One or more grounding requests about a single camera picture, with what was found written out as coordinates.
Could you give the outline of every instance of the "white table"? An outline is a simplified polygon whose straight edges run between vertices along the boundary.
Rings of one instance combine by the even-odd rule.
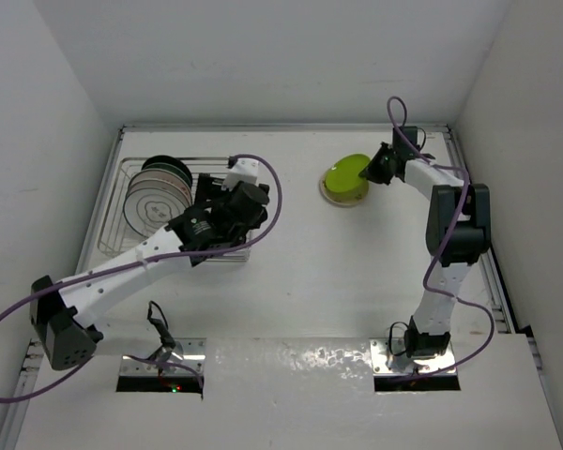
[[[390,133],[374,127],[126,130],[80,270],[107,258],[97,240],[125,158],[260,155],[283,183],[280,222],[248,262],[206,263],[165,278],[110,313],[141,321],[146,302],[155,300],[174,335],[206,338],[204,401],[116,393],[119,359],[98,357],[74,380],[30,402],[17,449],[558,448],[521,336],[498,336],[463,367],[460,392],[373,392],[367,338],[407,321],[418,305],[429,263],[428,204],[396,180],[371,186],[364,204],[342,209],[323,200],[317,182],[339,158],[372,155],[382,140],[389,142]],[[429,133],[426,151],[449,163],[441,132]],[[462,292],[491,307],[495,290],[477,264]],[[457,307],[457,357],[479,345],[488,328],[483,313]],[[337,351],[342,362],[330,362]],[[42,363],[38,385],[57,375]]]

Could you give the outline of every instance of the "metal wire rack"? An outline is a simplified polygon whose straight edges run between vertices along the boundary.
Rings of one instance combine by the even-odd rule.
[[[121,160],[116,169],[113,188],[109,197],[106,213],[100,225],[98,250],[114,258],[125,251],[136,247],[144,239],[135,232],[123,217],[123,203],[128,190],[129,180],[142,169],[147,157],[126,157]],[[196,194],[199,173],[210,173],[214,176],[227,174],[226,157],[180,157],[191,170],[193,175],[192,198]],[[210,261],[245,262],[250,256],[250,248],[245,248],[234,253],[212,258]]]

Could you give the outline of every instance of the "white wall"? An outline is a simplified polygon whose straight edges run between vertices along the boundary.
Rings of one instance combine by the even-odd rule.
[[[451,122],[510,0],[35,0],[109,123]]]
[[[518,0],[458,122],[493,242],[539,343],[563,439],[563,0]]]
[[[0,0],[0,311],[75,267],[112,140],[31,0]],[[0,395],[31,336],[0,327]],[[0,425],[5,408],[0,407]]]

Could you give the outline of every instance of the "black cable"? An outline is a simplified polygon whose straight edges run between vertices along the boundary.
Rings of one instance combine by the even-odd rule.
[[[148,302],[148,320],[152,318],[152,307],[159,310],[160,316],[162,317],[162,321],[165,324],[165,328],[169,329],[169,323],[167,322],[167,318],[165,317],[165,313],[162,312],[162,308],[159,306],[157,302],[150,300]]]
[[[409,325],[407,325],[404,322],[395,322],[390,326],[390,331],[388,333],[388,351],[392,356],[401,356],[406,353],[406,350],[403,350],[402,352],[398,352],[398,353],[392,351],[392,332],[394,331],[394,327],[399,324],[404,325],[406,328],[409,327]]]
[[[419,148],[419,150],[423,150],[423,147],[425,147],[425,143],[428,141],[428,133],[426,133],[425,129],[423,129],[422,127],[417,127],[417,129],[423,131],[423,142],[421,143],[421,147]]]

